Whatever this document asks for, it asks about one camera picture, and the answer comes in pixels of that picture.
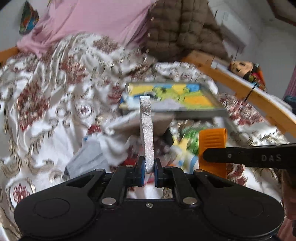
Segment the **metal tray with colourful mat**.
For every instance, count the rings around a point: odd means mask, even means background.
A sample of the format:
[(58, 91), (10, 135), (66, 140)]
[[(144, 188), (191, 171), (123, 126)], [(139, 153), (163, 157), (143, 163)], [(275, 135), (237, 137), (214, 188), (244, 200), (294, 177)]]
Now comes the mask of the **metal tray with colourful mat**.
[(124, 114), (140, 107), (140, 98), (151, 99), (153, 113), (173, 113), (178, 119), (210, 119), (228, 116), (218, 98), (202, 83), (129, 83), (119, 109)]

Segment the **brown puffer jacket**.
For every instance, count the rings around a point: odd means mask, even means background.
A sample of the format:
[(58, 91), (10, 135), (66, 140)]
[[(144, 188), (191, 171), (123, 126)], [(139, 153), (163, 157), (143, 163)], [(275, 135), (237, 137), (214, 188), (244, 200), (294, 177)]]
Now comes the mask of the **brown puffer jacket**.
[(158, 61), (179, 61), (192, 51), (230, 60), (207, 1), (156, 1), (147, 17), (147, 37), (142, 50)]

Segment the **grey sock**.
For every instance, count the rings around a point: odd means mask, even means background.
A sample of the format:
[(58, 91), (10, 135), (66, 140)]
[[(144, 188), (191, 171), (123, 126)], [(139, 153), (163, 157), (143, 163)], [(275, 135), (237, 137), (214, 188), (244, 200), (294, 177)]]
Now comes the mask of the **grey sock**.
[(83, 144), (66, 165), (63, 177), (73, 179), (96, 169), (104, 169), (106, 173), (111, 172), (99, 142), (89, 141)]

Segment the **colourful rag doll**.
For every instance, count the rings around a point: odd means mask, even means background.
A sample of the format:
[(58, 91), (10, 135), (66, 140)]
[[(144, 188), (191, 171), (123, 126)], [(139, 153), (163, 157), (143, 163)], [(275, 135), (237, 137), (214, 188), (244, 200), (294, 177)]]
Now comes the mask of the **colourful rag doll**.
[(258, 88), (267, 92), (263, 72), (259, 64), (249, 61), (232, 61), (229, 70), (250, 83), (256, 83)]

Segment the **pink hanging sheet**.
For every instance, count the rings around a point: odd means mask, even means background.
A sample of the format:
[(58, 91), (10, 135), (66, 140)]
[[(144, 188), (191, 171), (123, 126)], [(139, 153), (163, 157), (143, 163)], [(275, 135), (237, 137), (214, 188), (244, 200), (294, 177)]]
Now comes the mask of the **pink hanging sheet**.
[(41, 57), (68, 35), (95, 33), (128, 47), (138, 47), (147, 33), (154, 1), (51, 1), (33, 30), (16, 44)]

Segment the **white air conditioner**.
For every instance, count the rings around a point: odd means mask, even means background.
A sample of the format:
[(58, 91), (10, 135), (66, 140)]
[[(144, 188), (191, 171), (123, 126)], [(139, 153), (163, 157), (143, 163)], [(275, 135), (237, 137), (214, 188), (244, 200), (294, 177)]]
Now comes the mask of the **white air conditioner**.
[(242, 53), (251, 40), (248, 28), (228, 11), (217, 10), (215, 20), (220, 26), (224, 38), (232, 42), (238, 48), (238, 51)]

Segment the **white silver glitter sock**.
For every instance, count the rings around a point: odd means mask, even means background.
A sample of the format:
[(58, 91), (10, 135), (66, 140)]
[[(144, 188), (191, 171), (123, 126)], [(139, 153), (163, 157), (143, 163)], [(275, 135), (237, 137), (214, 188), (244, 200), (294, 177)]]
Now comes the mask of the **white silver glitter sock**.
[(154, 136), (151, 115), (151, 99), (149, 96), (140, 97), (140, 138), (144, 149), (145, 168), (147, 173), (154, 171)]

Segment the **floral satin bedspread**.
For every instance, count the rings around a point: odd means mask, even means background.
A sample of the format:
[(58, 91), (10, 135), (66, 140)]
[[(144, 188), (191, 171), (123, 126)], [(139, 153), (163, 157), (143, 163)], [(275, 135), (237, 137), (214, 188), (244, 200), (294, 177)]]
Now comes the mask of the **floral satin bedspread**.
[(119, 101), (131, 82), (214, 81), (189, 63), (157, 62), (106, 36), (65, 37), (41, 58), (18, 53), (1, 68), (1, 240), (21, 236), (14, 220), (25, 197), (68, 179), (66, 165), (88, 140), (113, 171), (142, 155), (138, 133), (116, 134)]

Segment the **wooden bed frame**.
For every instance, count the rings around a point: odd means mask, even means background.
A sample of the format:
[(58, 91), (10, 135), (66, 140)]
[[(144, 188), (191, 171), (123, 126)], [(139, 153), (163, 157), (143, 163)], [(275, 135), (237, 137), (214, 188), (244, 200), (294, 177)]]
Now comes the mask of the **wooden bed frame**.
[(1, 110), (16, 130), (37, 125), (61, 126), (86, 133), (101, 115), (118, 112), (130, 82), (200, 83), (211, 78), (230, 84), (248, 101), (273, 118), (282, 133), (295, 134), (295, 115), (276, 106), (261, 90), (251, 90), (233, 77), (195, 60), (162, 63), (138, 49), (108, 43), (59, 42), (41, 57), (11, 48), (1, 52)]

